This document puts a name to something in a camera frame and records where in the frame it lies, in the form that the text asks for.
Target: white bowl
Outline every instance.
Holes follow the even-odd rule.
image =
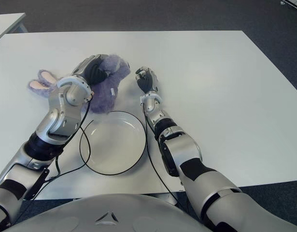
[[[127,112],[112,111],[101,118],[93,120],[85,129],[91,147],[87,166],[104,175],[123,173],[141,158],[146,145],[145,129]],[[83,134],[80,150],[83,161],[87,161],[89,147]]]

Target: wire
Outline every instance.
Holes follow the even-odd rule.
[[[89,142],[88,137],[87,137],[87,135],[86,135],[86,133],[85,133],[85,130],[84,130],[82,127],[80,127],[80,129],[81,129],[82,132],[83,132],[82,135],[84,135],[85,138],[87,139],[87,143],[88,143],[88,147],[89,147],[89,155],[88,155],[87,161],[84,162],[84,164],[83,164],[82,166],[78,167],[78,168],[75,168],[75,169],[73,169],[73,170],[71,170],[71,171],[68,171],[68,172],[66,172],[66,173],[63,173],[63,174],[61,174],[61,175],[59,175],[59,176],[57,176],[57,177],[53,177],[52,179],[48,180],[47,183],[42,187],[42,189],[40,189],[40,191],[34,196],[34,198],[31,200],[30,204],[24,209],[24,211],[21,213],[21,215],[16,219],[16,221],[14,222],[14,224],[17,223],[17,221],[22,217],[22,215],[23,215],[23,214],[28,210],[28,208],[33,204],[33,202],[34,202],[34,200],[37,198],[37,196],[38,196],[38,195],[42,192],[42,190],[45,189],[45,187],[48,186],[52,181],[58,179],[59,177],[61,177],[61,176],[63,176],[63,175],[66,175],[66,174],[68,174],[68,173],[77,171],[77,170],[83,168],[83,167],[87,164],[87,162],[89,161],[90,156],[91,156],[90,142]]]
[[[174,196],[174,194],[170,191],[170,189],[168,188],[168,186],[164,183],[164,181],[162,180],[161,176],[159,175],[159,173],[157,172],[154,164],[153,164],[153,161],[152,161],[152,158],[150,156],[150,153],[149,153],[149,149],[148,149],[148,136],[147,136],[147,117],[145,115],[145,111],[144,111],[144,104],[143,104],[143,112],[144,112],[144,116],[145,116],[145,124],[146,124],[146,130],[145,130],[145,136],[146,136],[146,149],[147,149],[147,154],[148,154],[148,158],[149,158],[149,161],[155,171],[155,173],[157,174],[157,176],[159,177],[160,181],[162,182],[162,184],[164,185],[164,187],[168,190],[169,194],[172,195],[172,197],[177,201],[177,204],[185,211],[187,212],[187,210],[185,209],[185,207],[179,202],[179,200]]]
[[[85,115],[84,115],[83,120],[81,121],[81,124],[80,124],[79,128],[77,129],[77,131],[80,129],[80,127],[82,126],[83,122],[86,119],[86,116],[88,114],[88,111],[89,111],[89,108],[90,108],[90,103],[91,103],[92,99],[93,99],[93,95],[91,95],[91,99],[88,102],[88,106],[87,106]],[[63,145],[63,148],[71,141],[71,139],[75,136],[75,134],[77,133],[77,131],[67,140],[67,142]]]
[[[79,129],[81,129],[82,132],[83,132],[83,133],[82,133],[82,136],[84,135],[85,138],[87,139],[87,143],[88,143],[88,147],[89,147],[89,154],[88,154],[87,161],[84,162],[84,164],[83,164],[82,166],[78,167],[78,168],[75,168],[75,169],[73,169],[73,170],[71,170],[71,171],[68,171],[68,172],[66,172],[66,173],[60,174],[60,168],[59,168],[59,164],[58,164],[58,156],[56,156],[56,159],[55,159],[55,165],[56,165],[58,174],[57,174],[55,177],[52,177],[51,179],[49,179],[49,180],[47,180],[47,181],[44,182],[44,183],[46,183],[46,184],[45,184],[45,185],[42,187],[42,189],[40,189],[39,192],[33,197],[33,199],[31,200],[30,204],[24,209],[24,211],[20,214],[20,216],[18,216],[18,218],[15,220],[14,224],[17,223],[17,221],[22,217],[22,215],[23,215],[23,214],[28,210],[28,208],[33,204],[33,202],[34,202],[34,200],[37,198],[37,196],[38,196],[38,195],[42,192],[42,190],[45,189],[45,187],[48,186],[52,181],[56,180],[57,178],[59,178],[59,177],[61,177],[61,176],[63,176],[63,175],[66,175],[66,174],[68,174],[68,173],[77,171],[77,170],[83,168],[83,167],[88,163],[88,161],[89,161],[89,159],[90,159],[90,156],[91,156],[91,148],[90,148],[90,142],[89,142],[89,139],[88,139],[88,137],[87,137],[87,135],[86,135],[86,133],[85,133],[85,130],[86,130],[87,126],[85,127],[85,130],[84,130],[84,129],[82,128],[82,124],[83,124],[83,122],[84,122],[84,120],[86,119],[86,116],[87,116],[87,114],[88,114],[88,111],[89,111],[89,108],[90,108],[90,101],[88,102],[88,106],[87,106],[86,113],[85,113],[85,115],[84,115],[84,117],[83,117],[83,120],[82,120],[80,126],[79,126]],[[77,133],[77,131],[70,137],[70,139],[66,142],[66,144],[68,144],[68,143],[70,142],[70,140],[74,137],[74,135]]]

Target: bunny ear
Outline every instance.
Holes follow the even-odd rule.
[[[57,78],[50,71],[43,69],[38,71],[38,78],[39,82],[46,87],[57,82]]]
[[[32,90],[32,92],[48,98],[52,88],[42,85],[40,82],[33,80],[28,83],[28,88]]]

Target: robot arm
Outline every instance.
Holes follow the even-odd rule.
[[[197,143],[162,109],[157,77],[142,67],[136,72],[146,120],[158,142],[165,168],[179,177],[197,216],[213,231],[297,232],[286,222],[259,206],[220,172],[202,163]]]
[[[43,185],[47,167],[81,125],[81,108],[91,99],[91,84],[107,74],[98,69],[105,55],[91,56],[70,76],[57,82],[49,97],[49,112],[0,174],[0,230],[16,220],[22,201],[32,199]]]

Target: plush toy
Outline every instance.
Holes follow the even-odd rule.
[[[108,113],[114,108],[114,103],[118,93],[118,86],[122,79],[130,74],[130,67],[127,62],[117,55],[109,55],[100,64],[99,69],[108,74],[103,82],[91,86],[94,92],[90,110],[94,113]],[[43,97],[49,97],[50,93],[57,88],[56,82],[59,79],[50,71],[39,70],[38,80],[32,80],[28,88]]]

